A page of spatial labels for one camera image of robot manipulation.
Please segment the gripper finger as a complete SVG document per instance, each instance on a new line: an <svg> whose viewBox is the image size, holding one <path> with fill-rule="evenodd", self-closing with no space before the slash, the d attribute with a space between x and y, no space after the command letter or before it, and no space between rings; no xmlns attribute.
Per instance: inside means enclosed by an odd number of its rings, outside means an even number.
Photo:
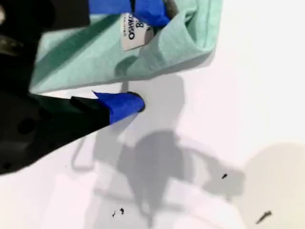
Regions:
<svg viewBox="0 0 305 229"><path fill-rule="evenodd" d="M173 0L56 0L54 2L56 30L85 27L91 15L130 13L154 27L164 27L178 13Z"/></svg>
<svg viewBox="0 0 305 229"><path fill-rule="evenodd" d="M137 93L96 98L0 94L0 173L24 169L58 148L145 109Z"/></svg>

